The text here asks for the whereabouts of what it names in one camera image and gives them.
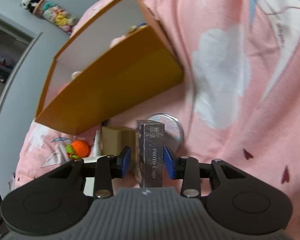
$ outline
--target row of plush toys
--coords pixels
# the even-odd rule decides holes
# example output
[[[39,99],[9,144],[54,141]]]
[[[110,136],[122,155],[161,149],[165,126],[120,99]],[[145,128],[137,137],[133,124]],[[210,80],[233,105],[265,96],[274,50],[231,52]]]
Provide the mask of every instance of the row of plush toys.
[[[78,21],[76,17],[49,0],[22,0],[20,6],[38,18],[46,19],[68,34],[72,33],[72,28]]]

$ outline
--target orange crochet toy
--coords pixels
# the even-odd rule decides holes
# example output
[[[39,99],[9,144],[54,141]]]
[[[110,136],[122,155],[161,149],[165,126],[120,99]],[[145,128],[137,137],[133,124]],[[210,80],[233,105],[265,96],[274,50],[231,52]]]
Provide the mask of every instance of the orange crochet toy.
[[[89,145],[83,140],[76,140],[66,146],[66,151],[70,159],[87,157],[90,151]]]

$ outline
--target pink bed sheet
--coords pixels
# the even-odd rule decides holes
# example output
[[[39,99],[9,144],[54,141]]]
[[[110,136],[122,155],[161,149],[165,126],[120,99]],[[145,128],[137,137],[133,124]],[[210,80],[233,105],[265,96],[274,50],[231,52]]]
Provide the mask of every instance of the pink bed sheet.
[[[109,1],[91,6],[74,32]],[[294,209],[287,233],[300,239],[300,0],[143,1],[173,44],[185,82],[110,124],[135,127],[154,113],[178,118],[186,138],[178,155],[221,158],[284,191]],[[79,137],[92,143],[95,131]],[[68,139],[33,123],[16,186],[61,165]],[[117,186],[135,184],[131,176]],[[179,187],[165,178],[167,185]],[[205,180],[202,188],[209,193]]]

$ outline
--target panda head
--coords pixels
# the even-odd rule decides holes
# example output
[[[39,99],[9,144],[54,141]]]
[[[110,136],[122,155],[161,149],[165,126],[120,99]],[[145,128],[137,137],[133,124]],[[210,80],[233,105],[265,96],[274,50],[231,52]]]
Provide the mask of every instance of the panda head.
[[[30,3],[31,0],[22,0],[21,3],[20,3],[20,6],[25,9],[25,10],[28,10],[28,5]]]

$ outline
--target cardboard box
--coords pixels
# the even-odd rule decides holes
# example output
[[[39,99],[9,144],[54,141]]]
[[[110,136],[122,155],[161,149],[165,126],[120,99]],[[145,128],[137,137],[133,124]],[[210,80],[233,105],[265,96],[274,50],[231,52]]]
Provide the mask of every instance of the cardboard box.
[[[108,49],[142,22],[148,26]],[[83,72],[71,81],[74,71]],[[113,0],[54,57],[35,120],[77,135],[182,81],[183,70],[146,5]]]
[[[138,120],[136,179],[140,187],[162,187],[164,124]]]
[[[136,156],[136,131],[124,126],[102,127],[102,154],[118,156],[125,146],[131,148],[131,160]]]

